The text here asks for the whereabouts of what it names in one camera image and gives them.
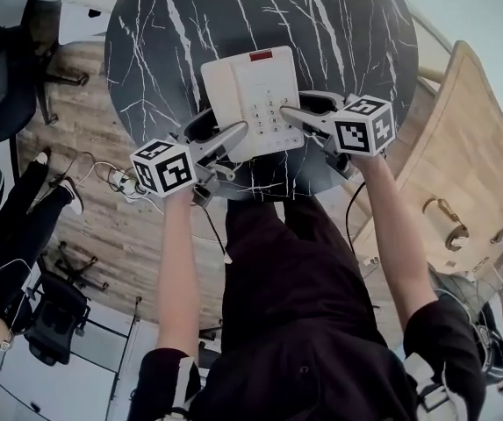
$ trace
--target black office chair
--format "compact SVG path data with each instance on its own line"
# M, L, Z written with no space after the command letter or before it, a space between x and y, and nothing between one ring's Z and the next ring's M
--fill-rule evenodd
M67 365L72 337L83 335L90 307L81 291L54 273L41 274L40 284L42 298L25 332L29 351L49 367Z
M40 111L47 125L58 117L48 111L45 84L57 82L68 86L84 86L89 76L77 79L50 75L47 72L58 43L41 56L31 34L22 26L5 29L0 26L0 142L17 134L29 123L39 100Z
M69 261L69 257L66 255L66 249L68 248L66 242L60 242L58 245L58 252L60 253L60 259L56 261L54 266L58 268L63 274L67 276L66 281L72 285L76 285L79 290L85 289L86 287L91 287L93 289L105 292L109 288L108 282L103 282L103 285L99 285L96 282L87 279L84 274L89 271L97 262L98 258L93 256L91 260L81 268L75 268ZM44 258L46 252L39 257L37 263L39 264L41 273L48 273L47 263ZM36 301L36 293L42 282L40 280L34 284L32 289L27 289L26 293L29 299Z
M222 331L222 320L219 321L219 326L198 331L198 338L214 341ZM198 342L198 367L203 369L211 369L214 362L220 357L220 353L208 349L204 341Z

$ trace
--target shoe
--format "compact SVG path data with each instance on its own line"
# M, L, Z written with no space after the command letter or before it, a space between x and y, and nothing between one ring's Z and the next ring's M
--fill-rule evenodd
M48 165L48 162L50 162L50 156L52 155L52 151L50 148L47 146L44 150L42 150L40 153L37 154L37 157L34 158L36 162L42 165Z
M64 178L60 183L60 187L63 187L72 196L72 201L70 201L67 206L76 213L77 215L83 214L83 201L82 198L77 193L75 189L75 184L71 178Z

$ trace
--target white telephone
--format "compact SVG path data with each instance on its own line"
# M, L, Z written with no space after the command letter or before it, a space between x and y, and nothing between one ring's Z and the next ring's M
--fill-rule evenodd
M304 145L304 134L285 123L282 105L299 107L292 50L287 46L208 62L201 67L219 127L245 120L245 139L228 157L232 162Z

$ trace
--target person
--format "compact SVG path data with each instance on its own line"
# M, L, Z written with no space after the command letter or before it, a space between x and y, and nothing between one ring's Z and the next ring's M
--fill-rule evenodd
M499 291L499 296L503 316L503 287ZM485 379L488 384L495 384L499 393L503 395L503 337L499 332L495 316L493 315L493 311L489 303L485 303L479 313L478 325L483 326L489 332L491 338L492 359L489 367L485 370ZM485 350L484 348L479 347L478 351L479 359L483 363L485 361Z
M11 189L0 210L0 346L11 343L30 269L45 249L64 207L76 214L83 202L73 181L65 178L34 206L48 174L50 150L40 153Z
M418 354L477 420L485 380L467 317L436 298L384 158L353 163L368 190L406 356ZM273 203L228 202L221 355L201 389L191 201L187 189L165 200L160 332L141 362L129 420L417 419L417 384L377 330L355 256L312 197L285 200L284 222Z

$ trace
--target round table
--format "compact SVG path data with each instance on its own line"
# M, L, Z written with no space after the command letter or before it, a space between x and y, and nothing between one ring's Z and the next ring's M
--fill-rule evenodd
M292 48L300 90L377 96L393 102L398 126L405 119L418 50L404 0L118 0L105 43L111 99L138 146L165 139L209 107L203 63L275 46ZM343 181L313 139L222 165L236 170L232 182L219 175L231 199L310 196Z

